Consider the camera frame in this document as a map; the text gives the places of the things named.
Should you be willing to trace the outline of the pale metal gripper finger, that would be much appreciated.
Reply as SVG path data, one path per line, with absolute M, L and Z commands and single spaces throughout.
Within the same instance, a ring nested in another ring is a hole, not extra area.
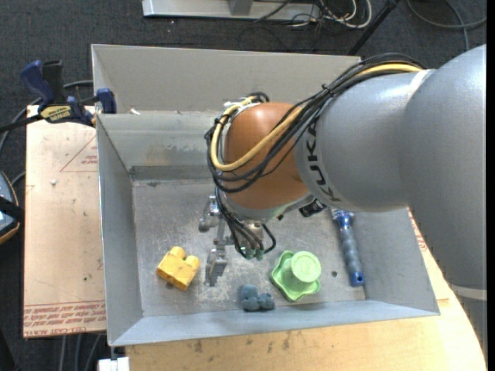
M 218 277 L 224 274 L 227 264 L 226 250 L 212 249 L 207 256 L 204 284 L 210 287 L 215 286 Z
M 220 222 L 220 208 L 216 196 L 209 196 L 203 212 L 199 218 L 198 230 L 201 233 L 218 227 Z

